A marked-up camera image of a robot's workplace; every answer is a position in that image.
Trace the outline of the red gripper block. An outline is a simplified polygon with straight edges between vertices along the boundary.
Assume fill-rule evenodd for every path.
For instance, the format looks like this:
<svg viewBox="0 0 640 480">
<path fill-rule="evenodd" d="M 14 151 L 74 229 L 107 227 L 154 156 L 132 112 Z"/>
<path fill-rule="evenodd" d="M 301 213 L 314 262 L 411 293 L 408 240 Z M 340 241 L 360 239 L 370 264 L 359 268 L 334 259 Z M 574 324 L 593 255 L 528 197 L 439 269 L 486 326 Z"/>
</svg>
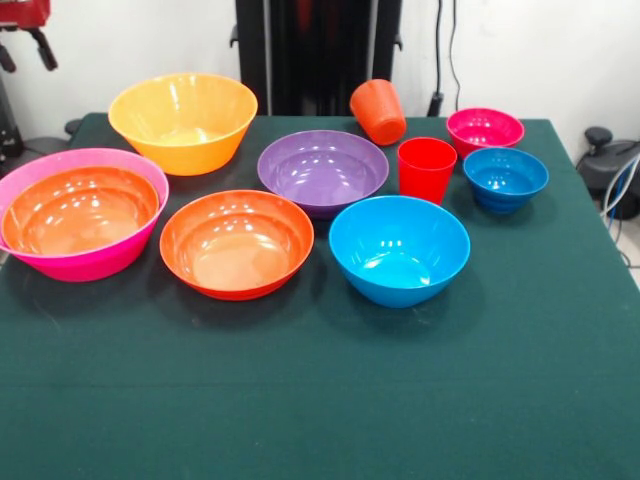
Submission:
<svg viewBox="0 0 640 480">
<path fill-rule="evenodd" d="M 36 41 L 37 51 L 48 71 L 58 68 L 58 62 L 40 27 L 46 25 L 51 14 L 49 0 L 1 0 L 1 27 L 27 30 Z M 0 65 L 7 73 L 14 73 L 16 65 L 7 48 L 0 44 Z"/>
</svg>

